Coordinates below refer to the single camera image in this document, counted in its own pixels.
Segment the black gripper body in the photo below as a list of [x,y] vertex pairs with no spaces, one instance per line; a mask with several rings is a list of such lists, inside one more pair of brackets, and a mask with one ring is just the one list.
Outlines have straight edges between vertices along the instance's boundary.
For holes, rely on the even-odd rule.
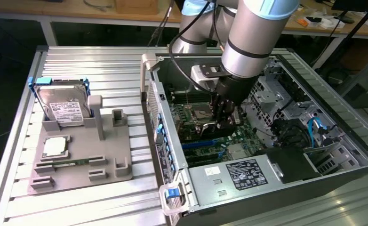
[[216,93],[223,100],[241,104],[249,96],[251,89],[257,81],[257,76],[240,78],[237,76],[220,77],[216,85]]

